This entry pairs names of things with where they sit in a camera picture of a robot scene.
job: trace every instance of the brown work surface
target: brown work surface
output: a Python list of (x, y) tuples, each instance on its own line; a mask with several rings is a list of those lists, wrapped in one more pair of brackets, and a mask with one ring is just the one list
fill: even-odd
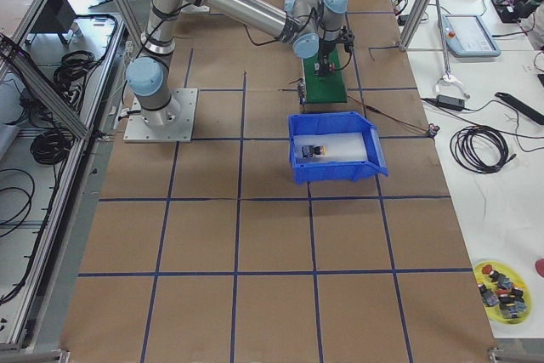
[[(426, 128), (406, 54), (368, 51), (399, 39), (389, 0), (349, 11), (352, 99), (306, 111), (364, 112), (364, 100)], [(201, 89), (195, 140), (116, 133), (62, 337), (73, 361), (488, 361), (490, 326), (423, 130), (369, 112), (388, 177), (295, 184), (289, 82), (302, 67), (290, 48), (255, 48), (222, 15), (184, 16), (176, 37), (169, 84)]]

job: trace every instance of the metal mounting plate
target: metal mounting plate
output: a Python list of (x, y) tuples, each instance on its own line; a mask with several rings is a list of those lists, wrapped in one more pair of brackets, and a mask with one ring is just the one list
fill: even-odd
[[(181, 112), (179, 118), (169, 125), (161, 128), (152, 128), (147, 125), (141, 115), (128, 118), (125, 142), (150, 143), (150, 142), (190, 142), (195, 121), (197, 88), (179, 88), (172, 91), (172, 96), (179, 102)], [(132, 111), (140, 109), (137, 99), (134, 99)]]

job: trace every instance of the blue joint cap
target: blue joint cap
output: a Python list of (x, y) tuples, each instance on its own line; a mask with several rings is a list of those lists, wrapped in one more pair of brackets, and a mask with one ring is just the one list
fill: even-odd
[(348, 0), (323, 0), (323, 3), (333, 13), (344, 14), (348, 11)]
[(299, 59), (314, 57), (320, 49), (320, 38), (315, 33), (306, 33), (292, 44), (292, 51)]
[(126, 78), (137, 96), (149, 97), (161, 89), (164, 74), (155, 60), (140, 57), (128, 65)]
[(283, 9), (290, 16), (292, 16), (292, 8), (295, 6), (296, 1), (297, 0), (285, 0), (285, 2), (283, 3)]

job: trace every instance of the green board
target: green board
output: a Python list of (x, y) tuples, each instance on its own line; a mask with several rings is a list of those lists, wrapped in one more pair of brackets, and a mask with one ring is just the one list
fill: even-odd
[[(334, 50), (329, 56), (335, 67), (340, 67), (338, 51)], [(306, 81), (306, 104), (330, 104), (347, 102), (346, 86), (343, 83), (342, 72), (335, 71), (328, 77), (318, 77), (314, 72), (317, 55), (303, 61), (304, 79)]]

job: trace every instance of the red object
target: red object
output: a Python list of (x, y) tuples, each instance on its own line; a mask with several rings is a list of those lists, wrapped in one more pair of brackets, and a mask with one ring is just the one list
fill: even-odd
[(535, 262), (535, 269), (536, 272), (538, 272), (538, 275), (544, 278), (544, 258), (541, 258)]
[(492, 270), (493, 270), (493, 265), (487, 264), (484, 268), (482, 268), (482, 273), (489, 275)]

